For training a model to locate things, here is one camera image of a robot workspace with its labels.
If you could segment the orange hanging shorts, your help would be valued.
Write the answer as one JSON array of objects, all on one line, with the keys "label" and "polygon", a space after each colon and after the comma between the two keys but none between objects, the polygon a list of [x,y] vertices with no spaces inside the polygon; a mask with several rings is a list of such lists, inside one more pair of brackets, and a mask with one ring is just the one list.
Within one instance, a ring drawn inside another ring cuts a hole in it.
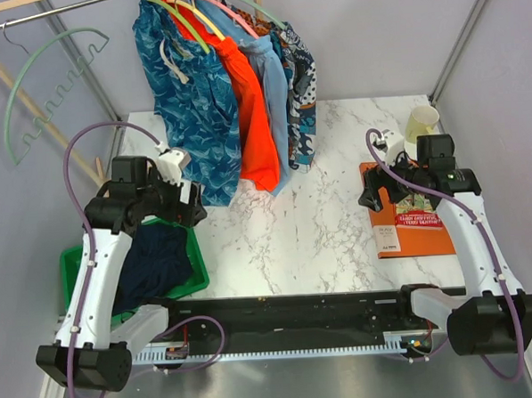
[{"label": "orange hanging shorts", "polygon": [[251,180],[259,191],[272,191],[280,180],[280,165],[266,114],[265,97],[247,57],[231,37],[224,35],[225,40],[220,41],[191,11],[174,5],[172,0],[162,1],[174,6],[193,25],[205,43],[217,51],[232,81],[238,103],[241,178]]}]

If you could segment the orange notebook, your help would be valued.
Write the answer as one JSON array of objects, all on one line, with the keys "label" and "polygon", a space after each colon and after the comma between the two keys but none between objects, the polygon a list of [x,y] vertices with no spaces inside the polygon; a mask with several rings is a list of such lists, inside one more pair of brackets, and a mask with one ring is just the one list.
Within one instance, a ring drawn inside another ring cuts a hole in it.
[{"label": "orange notebook", "polygon": [[395,225],[394,205],[381,190],[385,208],[380,212],[368,211],[379,259],[421,256],[454,255],[454,245],[447,229],[425,230],[401,228]]}]

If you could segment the pink hanger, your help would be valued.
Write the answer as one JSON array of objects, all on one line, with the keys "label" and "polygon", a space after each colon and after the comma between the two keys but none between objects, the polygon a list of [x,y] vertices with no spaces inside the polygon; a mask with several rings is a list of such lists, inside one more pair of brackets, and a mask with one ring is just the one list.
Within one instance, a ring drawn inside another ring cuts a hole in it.
[{"label": "pink hanger", "polygon": [[226,34],[236,42],[259,39],[256,31],[238,13],[217,0],[189,0],[202,12],[209,11],[208,18],[219,29],[225,28]]}]

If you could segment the metal clothes rail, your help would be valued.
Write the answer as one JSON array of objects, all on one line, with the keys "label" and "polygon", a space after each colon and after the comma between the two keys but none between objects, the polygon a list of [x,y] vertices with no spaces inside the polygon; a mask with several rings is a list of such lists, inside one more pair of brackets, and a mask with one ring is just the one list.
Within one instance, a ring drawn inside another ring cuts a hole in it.
[{"label": "metal clothes rail", "polygon": [[73,3],[73,4],[69,4],[69,5],[56,7],[55,9],[48,10],[48,11],[42,11],[40,13],[30,15],[28,17],[22,17],[21,19],[3,22],[0,24],[0,30],[3,30],[4,28],[7,28],[7,27],[20,26],[20,25],[23,25],[24,23],[29,23],[29,22],[33,22],[36,20],[49,18],[51,16],[55,16],[57,14],[64,13],[64,12],[73,12],[74,10],[77,10],[77,9],[86,8],[93,4],[100,4],[100,3],[104,3],[108,1],[109,0],[84,0],[84,1]]}]

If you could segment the mint green loaded hanger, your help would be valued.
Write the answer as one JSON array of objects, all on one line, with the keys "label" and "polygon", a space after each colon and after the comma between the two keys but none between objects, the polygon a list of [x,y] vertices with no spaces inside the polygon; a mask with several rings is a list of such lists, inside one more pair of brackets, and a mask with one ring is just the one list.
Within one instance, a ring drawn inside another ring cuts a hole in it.
[{"label": "mint green loaded hanger", "polygon": [[236,0],[238,2],[241,2],[243,4],[247,4],[248,6],[250,6],[252,9],[254,9],[257,13],[257,16],[259,18],[261,17],[267,17],[271,22],[273,22],[274,25],[277,25],[278,28],[280,28],[281,30],[285,30],[286,27],[285,27],[285,24],[283,21],[281,20],[277,20],[272,13],[270,13],[267,9],[265,9],[262,5],[261,5],[261,0]]}]

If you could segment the red green children's book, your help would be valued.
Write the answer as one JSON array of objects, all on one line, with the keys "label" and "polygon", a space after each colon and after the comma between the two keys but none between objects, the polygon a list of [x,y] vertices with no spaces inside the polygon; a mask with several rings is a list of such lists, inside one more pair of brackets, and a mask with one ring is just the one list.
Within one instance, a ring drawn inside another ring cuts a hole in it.
[{"label": "red green children's book", "polygon": [[395,225],[410,229],[442,229],[442,221],[430,200],[424,195],[411,194],[394,205]]}]

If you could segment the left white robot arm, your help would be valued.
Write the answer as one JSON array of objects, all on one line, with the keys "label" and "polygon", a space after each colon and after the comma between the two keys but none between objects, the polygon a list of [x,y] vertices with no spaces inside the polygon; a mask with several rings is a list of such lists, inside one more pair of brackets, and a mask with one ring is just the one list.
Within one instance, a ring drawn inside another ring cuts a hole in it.
[{"label": "left white robot arm", "polygon": [[137,228],[154,215],[193,227],[206,218],[201,185],[182,172],[190,162],[182,149],[154,159],[120,156],[112,178],[84,210],[84,236],[77,281],[60,329],[37,349],[37,365],[60,386],[106,392],[123,389],[133,359],[156,337],[174,340],[183,320],[163,305],[141,306],[115,329],[111,326],[119,276]]}]

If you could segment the lime green hanger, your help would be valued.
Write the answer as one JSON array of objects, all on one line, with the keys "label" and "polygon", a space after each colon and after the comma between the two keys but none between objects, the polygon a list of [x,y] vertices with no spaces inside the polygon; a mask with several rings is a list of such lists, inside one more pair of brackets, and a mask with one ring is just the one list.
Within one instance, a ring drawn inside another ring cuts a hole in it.
[{"label": "lime green hanger", "polygon": [[153,3],[153,4],[156,4],[156,5],[160,5],[163,9],[165,9],[168,13],[171,13],[179,22],[182,23],[183,27],[185,29],[188,29],[188,31],[190,32],[190,34],[192,35],[192,37],[198,42],[198,44],[200,45],[200,47],[203,49],[203,51],[205,52],[205,54],[209,54],[210,53],[210,48],[209,46],[205,43],[205,41],[203,40],[203,38],[200,36],[200,34],[195,30],[195,28],[193,27],[193,25],[191,25],[187,19],[181,15],[177,9],[174,7],[174,6],[171,6],[169,5],[167,2],[165,1],[162,1],[162,0],[147,0],[149,3]]}]

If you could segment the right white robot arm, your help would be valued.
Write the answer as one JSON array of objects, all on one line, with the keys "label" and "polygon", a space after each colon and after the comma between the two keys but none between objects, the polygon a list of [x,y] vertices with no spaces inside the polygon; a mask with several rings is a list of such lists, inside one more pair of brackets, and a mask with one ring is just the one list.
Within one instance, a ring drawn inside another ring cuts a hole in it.
[{"label": "right white robot arm", "polygon": [[422,135],[412,161],[389,132],[371,128],[366,146],[376,162],[361,173],[358,203],[381,212],[381,194],[396,204],[411,194],[427,196],[445,226],[461,265],[465,296],[441,288],[404,286],[405,300],[395,306],[397,322],[416,328],[425,319],[447,333],[460,355],[523,353],[532,339],[532,294],[525,292],[504,260],[489,227],[479,180],[459,168],[448,134]]}]

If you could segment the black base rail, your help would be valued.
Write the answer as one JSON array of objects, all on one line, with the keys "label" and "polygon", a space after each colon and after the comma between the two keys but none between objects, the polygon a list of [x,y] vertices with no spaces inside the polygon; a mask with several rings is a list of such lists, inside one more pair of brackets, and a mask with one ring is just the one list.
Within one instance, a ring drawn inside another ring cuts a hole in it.
[{"label": "black base rail", "polygon": [[384,333],[446,337],[442,328],[407,314],[398,291],[252,296],[176,301],[159,342],[184,341],[199,353],[376,345]]}]

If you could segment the pale yellow mug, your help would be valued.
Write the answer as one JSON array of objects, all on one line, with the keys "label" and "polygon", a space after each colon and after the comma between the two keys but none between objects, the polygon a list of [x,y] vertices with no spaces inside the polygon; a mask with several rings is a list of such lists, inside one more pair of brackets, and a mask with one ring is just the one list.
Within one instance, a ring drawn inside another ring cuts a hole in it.
[{"label": "pale yellow mug", "polygon": [[405,125],[404,145],[410,159],[416,160],[417,138],[436,133],[439,112],[431,106],[416,106]]}]

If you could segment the patterned grey orange shorts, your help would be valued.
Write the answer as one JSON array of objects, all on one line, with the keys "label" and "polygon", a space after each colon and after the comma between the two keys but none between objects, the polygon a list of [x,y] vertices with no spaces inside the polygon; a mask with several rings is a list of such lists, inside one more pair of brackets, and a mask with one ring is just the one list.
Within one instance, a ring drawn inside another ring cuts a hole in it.
[{"label": "patterned grey orange shorts", "polygon": [[274,52],[288,81],[289,165],[300,173],[308,172],[315,157],[316,64],[307,45],[289,22],[284,28],[233,7],[259,36],[270,36]]}]

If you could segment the blue patterned hanging shorts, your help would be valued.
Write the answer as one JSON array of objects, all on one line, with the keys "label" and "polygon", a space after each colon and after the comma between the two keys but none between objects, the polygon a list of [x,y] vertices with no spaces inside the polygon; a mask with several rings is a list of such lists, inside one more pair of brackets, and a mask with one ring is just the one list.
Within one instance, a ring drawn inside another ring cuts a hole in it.
[{"label": "blue patterned hanging shorts", "polygon": [[205,54],[160,5],[139,1],[132,30],[168,144],[187,150],[184,177],[203,185],[208,207],[229,206],[241,173],[239,114],[232,81],[216,50]]}]

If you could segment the navy blue shorts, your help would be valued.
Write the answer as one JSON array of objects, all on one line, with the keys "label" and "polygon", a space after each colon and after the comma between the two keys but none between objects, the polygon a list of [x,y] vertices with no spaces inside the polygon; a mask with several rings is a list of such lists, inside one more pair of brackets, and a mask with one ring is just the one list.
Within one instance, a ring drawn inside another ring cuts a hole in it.
[{"label": "navy blue shorts", "polygon": [[187,230],[163,223],[140,226],[121,267],[113,315],[132,311],[182,286],[193,268],[186,252]]}]

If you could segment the light blue hanging shorts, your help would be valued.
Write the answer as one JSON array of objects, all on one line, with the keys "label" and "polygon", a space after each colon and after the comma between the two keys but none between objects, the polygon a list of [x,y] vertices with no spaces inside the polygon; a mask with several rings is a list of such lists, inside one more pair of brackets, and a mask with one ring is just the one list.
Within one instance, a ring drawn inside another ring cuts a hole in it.
[{"label": "light blue hanging shorts", "polygon": [[196,7],[212,21],[219,30],[233,38],[241,51],[250,61],[265,97],[266,110],[270,119],[274,145],[277,148],[280,163],[280,181],[272,190],[277,196],[289,181],[288,130],[287,130],[287,82],[282,63],[274,53],[269,36],[259,37],[256,28],[244,27],[244,20],[236,12],[226,12],[227,7],[217,0],[185,0],[194,2]]}]

